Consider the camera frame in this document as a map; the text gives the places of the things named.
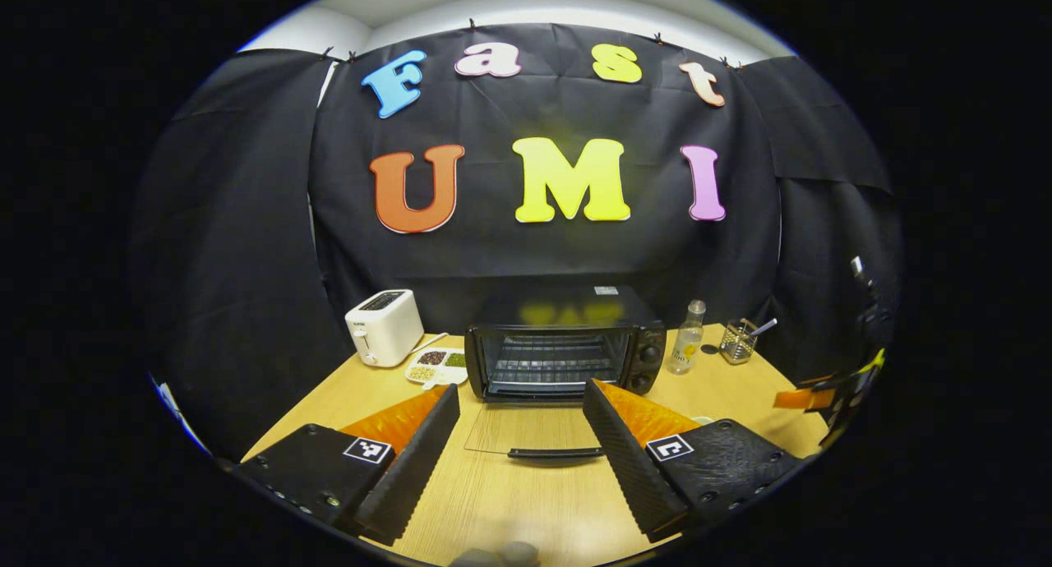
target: oven knob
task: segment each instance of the oven knob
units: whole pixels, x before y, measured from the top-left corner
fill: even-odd
[[[643,390],[643,388],[647,387],[647,384],[650,384],[650,377],[647,374],[640,374],[632,379],[633,390]]]
[[[650,362],[656,362],[661,360],[661,349],[658,349],[652,345],[648,345],[640,351],[640,360],[643,360],[648,364],[650,364]]]

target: wire basket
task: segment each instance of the wire basket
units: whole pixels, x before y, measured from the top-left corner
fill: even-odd
[[[757,338],[749,336],[749,333],[754,330],[756,330],[756,325],[746,319],[730,321],[727,324],[720,342],[720,353],[728,364],[744,364],[749,361],[749,358],[752,358]]]

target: table surface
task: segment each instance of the table surface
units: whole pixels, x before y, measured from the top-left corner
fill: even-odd
[[[707,325],[702,343],[717,345],[723,328]],[[818,451],[826,422],[818,413],[772,408],[776,392],[794,387],[760,355],[732,366],[719,353],[699,352],[693,367],[677,376],[667,365],[675,330],[669,331],[668,340],[665,365],[647,399],[689,418],[732,419],[797,458]],[[463,346],[462,336],[445,336],[428,347]],[[406,364],[372,368],[353,355],[275,424],[245,460],[304,424],[341,429],[420,394],[421,386],[406,380],[405,368]],[[562,442],[563,447],[575,448],[590,442],[598,447],[580,409],[504,413],[483,405],[467,381],[458,388],[460,420],[405,534],[391,547],[377,546],[448,565],[471,547],[495,552],[508,542],[523,541],[540,549],[544,567],[580,567],[624,559],[672,540],[650,544],[640,532],[606,458],[553,468],[481,451],[499,448],[505,441],[521,442],[515,446],[521,448],[542,447],[530,445],[530,439],[539,437],[539,422],[530,413],[571,413],[564,428],[542,434],[544,444],[560,447]]]

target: black backdrop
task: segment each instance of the black backdrop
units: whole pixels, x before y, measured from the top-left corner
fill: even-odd
[[[523,72],[454,72],[464,47],[488,42],[519,47]],[[598,43],[630,47],[642,81],[599,79]],[[412,49],[427,55],[421,98],[381,120],[361,80]],[[240,459],[347,357],[344,312],[382,289],[413,289],[425,329],[451,333],[489,295],[539,282],[632,285],[670,327],[703,298],[708,321],[777,317],[761,351],[796,381],[859,362],[852,257],[897,299],[886,170],[849,107],[800,58],[729,68],[623,32],[491,25],[338,62],[316,107],[332,62],[297,50],[230,58],[174,117],[143,178],[132,271],[155,376],[223,458]],[[684,62],[715,75],[724,106],[699,98]],[[523,163],[511,144],[523,137],[548,137],[570,163],[589,140],[620,141],[630,219],[518,222]],[[465,147],[452,218],[431,232],[391,231],[376,212],[369,163],[416,155],[405,199],[425,207],[433,187],[422,155],[438,144]],[[717,154],[725,219],[688,215],[685,144]]]

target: yellow letter m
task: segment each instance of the yellow letter m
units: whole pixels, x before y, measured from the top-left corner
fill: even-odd
[[[573,220],[589,191],[585,218],[593,221],[627,220],[631,214],[621,194],[621,169],[618,160],[625,148],[613,140],[589,140],[576,166],[570,166],[554,141],[547,137],[526,137],[511,144],[523,158],[522,207],[515,208],[519,222],[550,222],[555,208],[548,204],[545,188],[559,204],[567,220]]]

